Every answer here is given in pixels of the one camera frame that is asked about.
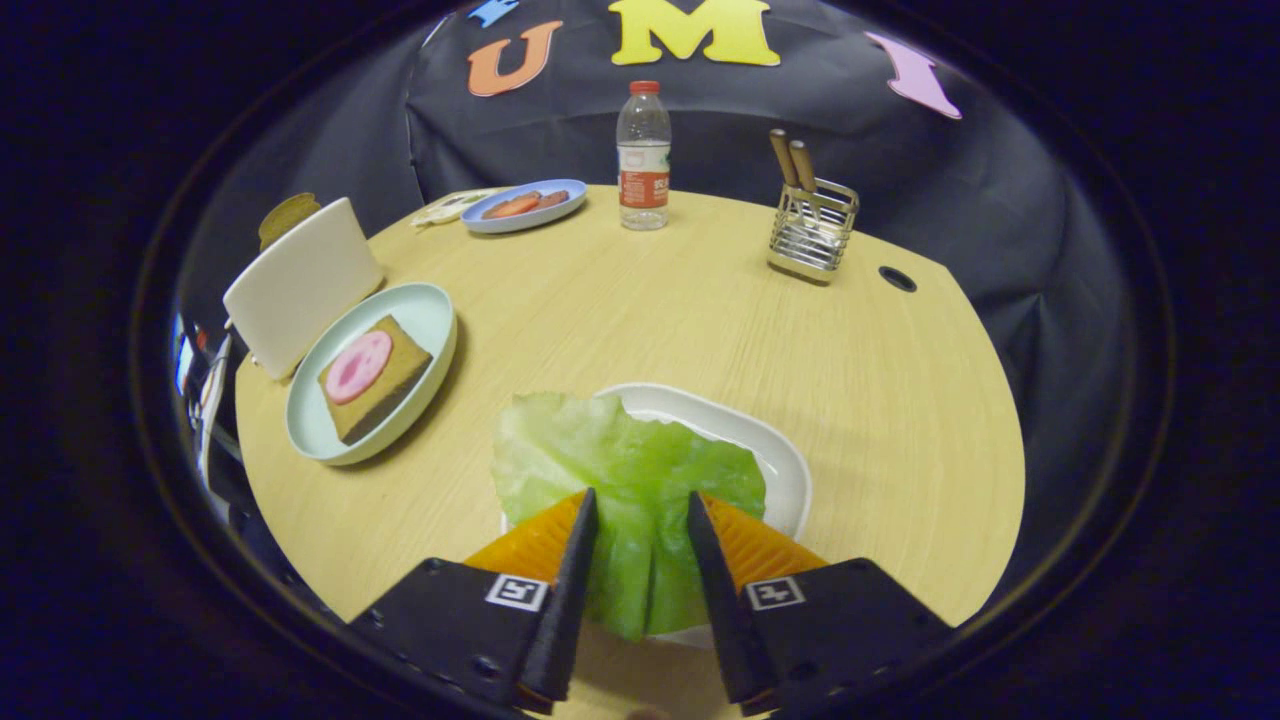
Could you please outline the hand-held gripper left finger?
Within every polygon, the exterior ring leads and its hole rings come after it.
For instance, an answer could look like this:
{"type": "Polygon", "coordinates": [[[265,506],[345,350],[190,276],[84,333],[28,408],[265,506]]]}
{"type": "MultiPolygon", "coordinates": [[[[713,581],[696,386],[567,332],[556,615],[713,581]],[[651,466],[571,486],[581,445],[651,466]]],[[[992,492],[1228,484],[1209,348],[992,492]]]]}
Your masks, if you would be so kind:
{"type": "Polygon", "coordinates": [[[422,560],[349,632],[489,707],[550,714],[570,692],[598,532],[596,493],[580,491],[465,562],[422,560]]]}

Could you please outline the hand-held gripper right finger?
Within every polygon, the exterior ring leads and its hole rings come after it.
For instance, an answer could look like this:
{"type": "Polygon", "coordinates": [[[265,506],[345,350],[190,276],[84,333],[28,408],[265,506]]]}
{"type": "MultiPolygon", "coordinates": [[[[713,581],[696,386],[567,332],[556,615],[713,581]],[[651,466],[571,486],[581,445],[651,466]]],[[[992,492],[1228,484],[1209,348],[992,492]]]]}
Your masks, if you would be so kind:
{"type": "Polygon", "coordinates": [[[687,505],[719,674],[746,716],[861,705],[954,633],[869,559],[827,562],[703,492],[687,505]]]}

